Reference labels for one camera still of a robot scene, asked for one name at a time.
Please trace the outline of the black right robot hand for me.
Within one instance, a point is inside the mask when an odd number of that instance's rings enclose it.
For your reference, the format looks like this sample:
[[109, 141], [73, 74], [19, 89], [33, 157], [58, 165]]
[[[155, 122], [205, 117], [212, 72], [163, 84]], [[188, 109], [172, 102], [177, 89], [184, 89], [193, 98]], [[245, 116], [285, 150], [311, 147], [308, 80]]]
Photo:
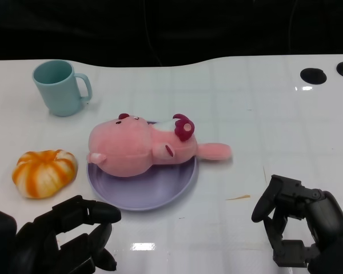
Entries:
[[[305, 219], [314, 244], [285, 240], [288, 218]], [[279, 267], [306, 268], [309, 273], [343, 273], [343, 211], [328, 191], [309, 189], [299, 180], [272, 175], [257, 202], [252, 221], [263, 222]]]

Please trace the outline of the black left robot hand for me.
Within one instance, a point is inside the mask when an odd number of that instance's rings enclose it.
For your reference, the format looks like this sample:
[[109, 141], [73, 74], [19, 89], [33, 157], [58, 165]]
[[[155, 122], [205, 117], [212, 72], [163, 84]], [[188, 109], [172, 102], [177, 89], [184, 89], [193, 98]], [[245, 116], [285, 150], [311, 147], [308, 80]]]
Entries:
[[0, 273], [94, 273], [115, 271], [105, 248], [121, 211], [77, 195], [21, 229], [0, 211]]

